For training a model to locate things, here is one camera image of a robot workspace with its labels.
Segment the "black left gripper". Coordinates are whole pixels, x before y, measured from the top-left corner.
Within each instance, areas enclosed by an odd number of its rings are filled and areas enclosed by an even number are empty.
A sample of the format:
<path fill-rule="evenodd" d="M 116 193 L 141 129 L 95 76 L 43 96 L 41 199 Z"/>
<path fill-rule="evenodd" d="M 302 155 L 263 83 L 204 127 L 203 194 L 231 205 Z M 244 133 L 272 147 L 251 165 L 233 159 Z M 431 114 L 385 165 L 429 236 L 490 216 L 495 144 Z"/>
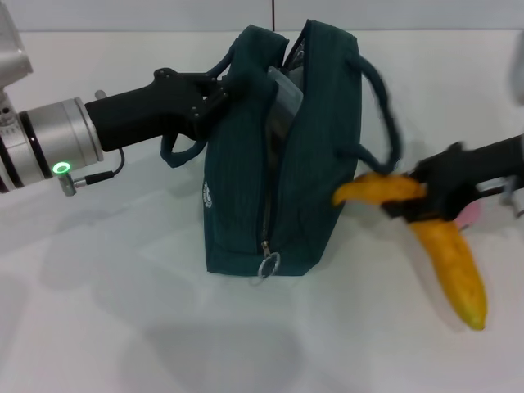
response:
<path fill-rule="evenodd" d="M 102 150 L 114 151 L 165 135 L 208 138 L 228 113 L 229 98 L 249 90 L 250 80 L 242 75 L 220 79 L 163 68 L 147 86 L 88 102 L 85 109 Z"/>

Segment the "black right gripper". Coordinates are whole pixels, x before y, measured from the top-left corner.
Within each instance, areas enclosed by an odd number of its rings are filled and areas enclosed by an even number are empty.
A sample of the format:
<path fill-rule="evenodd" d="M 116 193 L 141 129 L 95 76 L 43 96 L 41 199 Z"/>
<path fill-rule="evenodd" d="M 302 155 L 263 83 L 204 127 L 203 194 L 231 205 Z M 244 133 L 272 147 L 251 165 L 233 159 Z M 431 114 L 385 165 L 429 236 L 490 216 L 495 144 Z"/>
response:
<path fill-rule="evenodd" d="M 405 221 L 455 219 L 469 203 L 523 188 L 523 136 L 473 150 L 457 142 L 447 150 L 420 160 L 411 178 L 427 185 L 427 197 L 386 201 L 390 218 Z"/>

